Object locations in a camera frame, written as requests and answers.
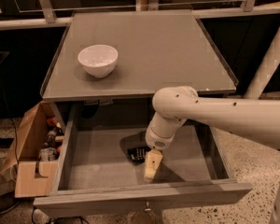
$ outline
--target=drawer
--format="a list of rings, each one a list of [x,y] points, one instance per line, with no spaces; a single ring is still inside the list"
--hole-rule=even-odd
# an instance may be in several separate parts
[[[50,217],[236,203],[252,190],[237,183],[216,131],[193,121],[176,132],[154,181],[146,183],[144,164],[133,163],[127,150],[146,145],[154,114],[149,100],[115,100],[90,119],[81,117],[82,108],[71,107],[50,196],[35,199]]]

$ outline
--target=brown box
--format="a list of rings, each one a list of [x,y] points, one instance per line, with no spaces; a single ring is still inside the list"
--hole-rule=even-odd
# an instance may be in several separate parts
[[[15,148],[19,160],[15,197],[48,196],[57,170],[57,161],[41,161],[36,171],[39,150],[44,144],[49,131],[47,118],[54,116],[49,103],[41,102],[28,110],[17,130],[17,137],[8,151],[0,171],[17,164]]]

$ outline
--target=white bowl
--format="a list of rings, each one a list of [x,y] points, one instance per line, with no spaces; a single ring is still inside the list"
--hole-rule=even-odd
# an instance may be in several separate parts
[[[108,45],[94,45],[83,49],[77,56],[84,70],[94,77],[106,77],[115,68],[119,53]]]

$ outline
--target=gray tabletop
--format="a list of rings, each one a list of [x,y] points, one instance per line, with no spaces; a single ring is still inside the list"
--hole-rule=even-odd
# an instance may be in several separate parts
[[[119,52],[105,78],[87,74],[77,56],[105,44]],[[152,96],[169,86],[230,93],[234,83],[188,10],[77,13],[43,93],[50,102]]]

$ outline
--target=speckled floor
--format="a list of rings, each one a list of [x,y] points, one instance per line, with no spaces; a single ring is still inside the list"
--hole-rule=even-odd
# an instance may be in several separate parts
[[[264,98],[280,99],[280,92],[264,95]],[[4,129],[5,125],[3,125],[2,120],[0,120],[0,125],[1,123]],[[238,203],[163,210],[151,215],[151,217],[144,213],[128,213],[84,218],[91,224],[269,223],[274,198],[280,183],[280,152],[221,130],[217,130],[217,140],[224,147],[238,182],[250,182],[253,185],[253,190]],[[0,157],[4,157],[5,152],[4,149],[0,149]],[[23,201],[13,210],[0,215],[0,224],[31,223],[32,211],[32,202]],[[34,220],[35,223],[45,223],[46,216],[37,210],[34,214]],[[81,221],[78,218],[68,218],[61,220],[60,223],[81,223]]]

